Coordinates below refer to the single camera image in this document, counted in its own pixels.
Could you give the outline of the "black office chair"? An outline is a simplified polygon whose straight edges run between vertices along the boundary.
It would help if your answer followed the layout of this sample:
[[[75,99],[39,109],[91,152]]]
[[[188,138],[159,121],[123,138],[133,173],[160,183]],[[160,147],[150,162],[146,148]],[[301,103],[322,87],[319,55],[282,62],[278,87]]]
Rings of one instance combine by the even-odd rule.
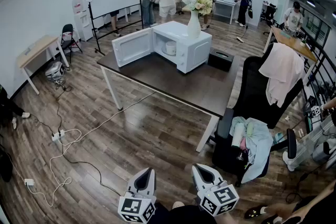
[[[282,107],[276,104],[270,105],[266,97],[268,78],[263,76],[259,69],[268,59],[273,45],[269,45],[264,56],[248,57],[244,61],[242,85],[238,100],[234,108],[227,108],[223,118],[219,121],[213,141],[216,143],[212,162],[215,167],[230,174],[237,175],[236,187],[242,184],[251,165],[248,164],[248,154],[239,147],[232,147],[234,120],[258,120],[268,132],[276,127],[281,116],[297,97],[303,88],[301,79],[287,93]]]
[[[273,4],[267,5],[266,11],[262,12],[260,16],[260,21],[265,21],[266,24],[271,27],[274,25],[274,14],[276,12],[276,6]]]

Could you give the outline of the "black folding chair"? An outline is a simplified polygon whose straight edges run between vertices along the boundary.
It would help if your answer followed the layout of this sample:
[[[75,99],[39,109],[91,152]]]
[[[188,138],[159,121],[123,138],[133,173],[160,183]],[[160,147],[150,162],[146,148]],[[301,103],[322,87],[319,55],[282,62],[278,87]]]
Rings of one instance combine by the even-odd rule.
[[[64,25],[64,27],[62,28],[61,36],[62,36],[62,33],[64,33],[64,32],[73,32],[73,31],[75,31],[73,25],[72,25],[72,24],[66,24],[66,25]],[[68,57],[69,57],[69,61],[70,61],[70,62],[71,62],[71,58],[72,58],[72,53],[73,53],[75,50],[79,50],[81,53],[83,53],[83,51],[82,51],[82,49],[81,49],[81,47],[80,47],[79,45],[77,46],[77,48],[72,48],[71,45],[70,45],[69,48],[66,48],[66,49],[63,49],[63,48],[62,48],[62,51],[63,51],[64,53],[66,53],[66,51],[68,52]]]

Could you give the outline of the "black metal railing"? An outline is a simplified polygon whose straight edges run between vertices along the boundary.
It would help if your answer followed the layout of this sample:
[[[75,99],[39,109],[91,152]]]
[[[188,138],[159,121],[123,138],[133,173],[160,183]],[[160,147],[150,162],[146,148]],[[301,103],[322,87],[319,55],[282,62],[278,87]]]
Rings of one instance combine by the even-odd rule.
[[[329,0],[290,0],[300,3],[303,14],[301,37],[317,62],[308,61],[305,98],[314,96],[318,104],[336,97],[336,3]]]

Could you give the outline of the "grey spare gripper device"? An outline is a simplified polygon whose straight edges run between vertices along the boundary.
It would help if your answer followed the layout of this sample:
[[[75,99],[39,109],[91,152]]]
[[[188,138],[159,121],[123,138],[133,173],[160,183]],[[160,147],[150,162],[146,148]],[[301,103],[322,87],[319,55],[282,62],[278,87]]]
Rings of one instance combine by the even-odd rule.
[[[54,62],[46,71],[45,75],[47,79],[56,85],[63,85],[65,83],[64,79],[65,68],[60,61]]]

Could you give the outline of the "black tissue box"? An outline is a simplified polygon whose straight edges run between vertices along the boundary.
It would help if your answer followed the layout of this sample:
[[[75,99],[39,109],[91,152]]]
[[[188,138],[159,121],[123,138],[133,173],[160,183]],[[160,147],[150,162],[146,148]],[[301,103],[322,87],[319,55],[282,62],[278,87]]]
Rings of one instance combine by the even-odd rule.
[[[207,64],[214,68],[228,72],[233,63],[233,60],[233,55],[212,48],[208,56]]]

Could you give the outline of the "pink cloth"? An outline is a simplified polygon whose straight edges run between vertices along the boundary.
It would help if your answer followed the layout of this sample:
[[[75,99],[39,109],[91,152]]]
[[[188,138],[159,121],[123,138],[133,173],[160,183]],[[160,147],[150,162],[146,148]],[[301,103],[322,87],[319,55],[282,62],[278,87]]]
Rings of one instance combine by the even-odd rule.
[[[290,47],[276,42],[259,72],[268,78],[266,98],[270,105],[282,107],[289,91],[303,77],[304,61]]]

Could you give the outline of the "light wooden desk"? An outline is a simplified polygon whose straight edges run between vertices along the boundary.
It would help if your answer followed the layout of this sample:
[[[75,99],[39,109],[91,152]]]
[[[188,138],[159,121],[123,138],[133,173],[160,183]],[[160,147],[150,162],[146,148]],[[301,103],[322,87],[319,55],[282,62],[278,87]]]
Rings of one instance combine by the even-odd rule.
[[[67,58],[64,54],[64,51],[61,47],[61,44],[58,40],[57,37],[54,36],[50,36],[50,35],[44,35],[43,37],[41,37],[39,40],[37,40],[35,43],[33,43],[32,45],[30,45],[24,52],[22,52],[18,57],[17,57],[17,65],[19,67],[19,69],[22,71],[22,73],[25,75],[28,83],[31,85],[31,87],[33,88],[33,90],[36,92],[37,95],[39,95],[39,91],[36,88],[36,86],[34,85],[34,83],[32,82],[29,74],[27,73],[26,70],[26,66],[32,62],[37,56],[39,56],[43,51],[48,50],[49,53],[52,55],[53,59],[56,59],[55,54],[53,53],[53,51],[51,50],[50,46],[56,43],[57,44],[57,48],[59,49],[59,52],[61,54],[61,57],[66,65],[66,67],[70,67]]]

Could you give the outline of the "white plastic bag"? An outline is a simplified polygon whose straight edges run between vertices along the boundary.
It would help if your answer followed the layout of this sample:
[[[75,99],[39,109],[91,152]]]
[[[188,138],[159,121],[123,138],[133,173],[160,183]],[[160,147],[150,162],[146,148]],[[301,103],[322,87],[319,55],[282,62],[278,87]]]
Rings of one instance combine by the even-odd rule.
[[[79,38],[76,31],[73,32],[64,32],[61,36],[61,46],[63,49],[69,48],[71,45],[72,48],[77,48],[79,45]]]

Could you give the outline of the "pastel artificial flower bouquet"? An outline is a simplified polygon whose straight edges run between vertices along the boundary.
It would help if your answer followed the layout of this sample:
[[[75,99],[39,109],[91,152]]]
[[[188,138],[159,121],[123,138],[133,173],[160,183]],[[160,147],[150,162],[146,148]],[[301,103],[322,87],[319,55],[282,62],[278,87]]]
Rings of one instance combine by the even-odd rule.
[[[213,0],[182,0],[191,11],[196,11],[201,15],[208,15],[212,12]]]

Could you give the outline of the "person's black clothing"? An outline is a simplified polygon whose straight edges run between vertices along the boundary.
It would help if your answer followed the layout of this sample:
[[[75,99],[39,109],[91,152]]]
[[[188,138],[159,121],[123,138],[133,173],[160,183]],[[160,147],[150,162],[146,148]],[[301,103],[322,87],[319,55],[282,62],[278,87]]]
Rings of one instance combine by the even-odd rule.
[[[154,215],[148,224],[217,224],[213,216],[201,211],[198,206],[187,205],[168,210],[161,203],[155,203]]]

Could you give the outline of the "white microwave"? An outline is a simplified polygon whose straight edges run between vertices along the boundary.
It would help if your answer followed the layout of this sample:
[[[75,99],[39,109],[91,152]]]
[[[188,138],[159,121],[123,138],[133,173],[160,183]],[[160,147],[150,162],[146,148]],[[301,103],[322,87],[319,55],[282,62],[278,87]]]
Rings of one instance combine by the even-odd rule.
[[[176,56],[162,52],[166,42],[176,42]],[[112,41],[113,51],[119,67],[156,53],[174,63],[177,69],[188,73],[208,60],[212,35],[201,32],[191,39],[187,26],[175,21],[149,27],[122,36]]]

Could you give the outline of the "light blue clothes pile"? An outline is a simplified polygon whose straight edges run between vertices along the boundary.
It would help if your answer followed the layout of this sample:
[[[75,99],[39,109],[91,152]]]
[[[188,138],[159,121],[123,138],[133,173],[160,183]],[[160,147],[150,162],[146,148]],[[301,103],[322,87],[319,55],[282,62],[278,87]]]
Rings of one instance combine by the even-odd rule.
[[[234,117],[229,134],[231,147],[247,152],[247,165],[242,183],[249,182],[263,173],[273,144],[267,124],[253,118]]]

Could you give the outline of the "dark wooden table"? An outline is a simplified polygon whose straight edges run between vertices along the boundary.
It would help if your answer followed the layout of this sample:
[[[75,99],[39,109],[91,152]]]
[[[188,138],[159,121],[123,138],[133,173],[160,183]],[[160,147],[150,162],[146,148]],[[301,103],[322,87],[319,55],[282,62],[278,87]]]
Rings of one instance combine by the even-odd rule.
[[[97,63],[119,110],[123,104],[115,89],[112,74],[210,115],[211,119],[196,148],[197,152],[201,152],[227,109],[240,58],[234,57],[229,71],[204,63],[188,74],[178,72],[175,65],[158,54],[150,54],[118,67],[114,52],[110,52]]]

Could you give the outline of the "white vase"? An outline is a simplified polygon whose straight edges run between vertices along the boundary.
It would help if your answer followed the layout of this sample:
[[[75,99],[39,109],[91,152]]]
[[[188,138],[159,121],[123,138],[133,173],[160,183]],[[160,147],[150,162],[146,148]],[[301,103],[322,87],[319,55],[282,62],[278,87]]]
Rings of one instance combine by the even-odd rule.
[[[187,34],[191,39],[196,39],[201,33],[201,26],[198,19],[199,12],[191,11],[191,17],[187,25]]]

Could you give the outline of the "white table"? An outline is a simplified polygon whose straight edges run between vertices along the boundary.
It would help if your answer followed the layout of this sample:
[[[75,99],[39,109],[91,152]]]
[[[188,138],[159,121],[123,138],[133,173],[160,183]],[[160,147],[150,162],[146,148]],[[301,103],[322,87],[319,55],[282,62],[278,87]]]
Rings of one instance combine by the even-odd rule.
[[[214,14],[216,16],[224,17],[229,19],[229,24],[231,25],[234,17],[236,3],[226,2],[223,0],[217,0],[215,2]]]

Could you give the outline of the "long wooden desk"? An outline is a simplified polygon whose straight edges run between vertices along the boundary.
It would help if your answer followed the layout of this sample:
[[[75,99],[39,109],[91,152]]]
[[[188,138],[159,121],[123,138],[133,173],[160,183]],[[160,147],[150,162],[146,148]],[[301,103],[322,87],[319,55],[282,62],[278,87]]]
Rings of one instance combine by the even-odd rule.
[[[312,54],[312,52],[309,50],[309,48],[307,47],[307,45],[305,47],[302,47],[300,45],[300,42],[301,42],[300,39],[295,38],[293,36],[290,36],[290,38],[288,39],[288,38],[282,36],[280,34],[280,31],[281,30],[279,28],[271,26],[271,30],[270,30],[270,33],[269,33],[269,36],[268,36],[268,39],[267,39],[267,42],[266,42],[266,45],[265,45],[265,48],[264,48],[264,51],[263,51],[264,53],[266,53],[266,50],[267,50],[267,48],[269,46],[269,43],[270,43],[271,36],[272,36],[272,34],[274,34],[276,40],[279,43],[286,45],[287,47],[289,47],[289,48],[293,49],[294,51],[296,51],[297,54],[302,55],[303,57],[312,60],[314,63],[317,62],[316,57]],[[270,78],[269,72],[268,71],[266,72],[266,69],[263,69],[263,66],[264,66],[264,64],[259,69],[259,72],[261,74],[263,74],[265,77]],[[308,83],[308,77],[311,74],[311,71],[312,71],[312,67],[310,67],[310,69],[306,72],[306,75],[303,77],[303,79],[302,79],[303,83],[305,83],[305,84]]]

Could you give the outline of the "white water jug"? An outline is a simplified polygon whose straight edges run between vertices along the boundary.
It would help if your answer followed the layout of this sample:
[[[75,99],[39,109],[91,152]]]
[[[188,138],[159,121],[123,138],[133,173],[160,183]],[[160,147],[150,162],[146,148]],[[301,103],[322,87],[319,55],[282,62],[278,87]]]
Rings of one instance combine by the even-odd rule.
[[[79,14],[83,11],[83,2],[82,0],[72,0],[71,7],[74,14]]]

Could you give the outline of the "white ceramic mug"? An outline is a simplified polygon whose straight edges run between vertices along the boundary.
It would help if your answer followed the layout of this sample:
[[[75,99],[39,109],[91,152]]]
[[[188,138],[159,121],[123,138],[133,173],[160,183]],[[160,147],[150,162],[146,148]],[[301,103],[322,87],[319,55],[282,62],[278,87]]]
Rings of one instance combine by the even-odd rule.
[[[176,55],[176,42],[175,41],[168,41],[165,44],[165,52],[168,55],[175,56]]]

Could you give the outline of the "white water dispenser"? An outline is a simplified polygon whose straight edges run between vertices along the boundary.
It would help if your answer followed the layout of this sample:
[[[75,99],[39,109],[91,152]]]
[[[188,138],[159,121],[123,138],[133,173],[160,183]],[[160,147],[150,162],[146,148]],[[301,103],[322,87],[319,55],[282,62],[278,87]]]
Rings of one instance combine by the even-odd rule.
[[[82,41],[88,41],[93,37],[91,17],[87,10],[74,14],[76,30]]]

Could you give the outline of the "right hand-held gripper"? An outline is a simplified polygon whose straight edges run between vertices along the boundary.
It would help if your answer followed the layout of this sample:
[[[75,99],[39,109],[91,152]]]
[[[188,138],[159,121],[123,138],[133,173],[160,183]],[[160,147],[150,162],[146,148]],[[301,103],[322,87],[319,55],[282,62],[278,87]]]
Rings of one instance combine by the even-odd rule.
[[[239,201],[239,195],[234,185],[222,182],[221,174],[214,168],[195,164],[192,166],[192,177],[197,189],[197,203],[200,208],[211,216],[219,216],[234,209]]]

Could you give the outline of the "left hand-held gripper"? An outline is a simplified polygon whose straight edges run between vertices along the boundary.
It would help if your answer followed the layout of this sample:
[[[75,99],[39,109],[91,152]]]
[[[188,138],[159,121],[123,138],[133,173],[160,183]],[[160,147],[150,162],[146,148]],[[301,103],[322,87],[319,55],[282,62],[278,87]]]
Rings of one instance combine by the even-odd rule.
[[[148,223],[156,207],[156,172],[145,168],[128,182],[127,192],[119,199],[118,214],[130,223]]]

